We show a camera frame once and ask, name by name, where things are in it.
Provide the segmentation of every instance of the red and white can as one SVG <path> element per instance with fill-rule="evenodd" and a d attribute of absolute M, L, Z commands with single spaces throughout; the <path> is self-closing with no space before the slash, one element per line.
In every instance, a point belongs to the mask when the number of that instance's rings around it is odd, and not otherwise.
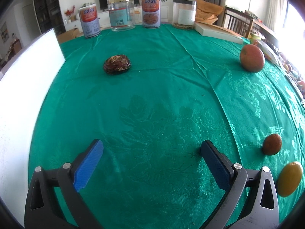
<path fill-rule="evenodd" d="M 97 16 L 96 4 L 82 7 L 78 10 L 84 37 L 91 38 L 101 33 L 100 22 Z"/>
<path fill-rule="evenodd" d="M 161 0 L 142 0 L 143 27 L 158 28 L 161 21 Z"/>

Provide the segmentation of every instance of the metal screw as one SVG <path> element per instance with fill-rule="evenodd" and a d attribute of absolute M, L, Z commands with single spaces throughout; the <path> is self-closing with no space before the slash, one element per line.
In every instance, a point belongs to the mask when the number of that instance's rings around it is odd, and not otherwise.
<path fill-rule="evenodd" d="M 242 165 L 239 164 L 239 163 L 236 163 L 236 164 L 234 164 L 234 168 L 235 168 L 235 169 L 241 169 L 241 168 L 242 168 Z"/>
<path fill-rule="evenodd" d="M 70 163 L 65 163 L 63 164 L 63 168 L 64 169 L 69 169 L 71 167 L 71 164 Z"/>
<path fill-rule="evenodd" d="M 41 171 L 41 169 L 42 168 L 40 166 L 38 166 L 38 167 L 35 168 L 35 172 L 39 172 L 39 171 Z"/>
<path fill-rule="evenodd" d="M 269 171 L 270 171 L 270 169 L 269 169 L 267 166 L 264 166 L 264 167 L 263 167 L 263 171 L 265 171 L 265 172 L 269 172 Z"/>

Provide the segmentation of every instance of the black jar lid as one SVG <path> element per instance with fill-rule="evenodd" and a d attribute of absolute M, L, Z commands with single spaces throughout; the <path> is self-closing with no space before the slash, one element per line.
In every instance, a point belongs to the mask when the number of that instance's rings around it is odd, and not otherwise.
<path fill-rule="evenodd" d="M 189 5 L 196 5 L 196 1 L 189 1 L 189 0 L 173 0 L 175 3 L 183 3 Z"/>

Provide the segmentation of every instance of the cardboard box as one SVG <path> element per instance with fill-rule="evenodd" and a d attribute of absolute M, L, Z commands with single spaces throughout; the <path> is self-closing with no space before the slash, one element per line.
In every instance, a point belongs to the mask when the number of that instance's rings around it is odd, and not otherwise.
<path fill-rule="evenodd" d="M 57 40 L 61 44 L 61 43 L 67 42 L 69 40 L 75 39 L 78 34 L 79 34 L 79 29 L 74 28 L 65 33 L 58 35 Z"/>

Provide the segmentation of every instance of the kiwi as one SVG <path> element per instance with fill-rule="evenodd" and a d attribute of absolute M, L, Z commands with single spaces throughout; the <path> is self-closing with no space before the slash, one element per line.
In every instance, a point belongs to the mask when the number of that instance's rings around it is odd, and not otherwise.
<path fill-rule="evenodd" d="M 263 142 L 263 153 L 265 155 L 275 155 L 282 148 L 281 136 L 274 133 L 265 138 Z"/>
<path fill-rule="evenodd" d="M 303 167 L 299 162 L 292 162 L 282 169 L 278 182 L 277 192 L 281 197 L 291 195 L 301 182 Z"/>

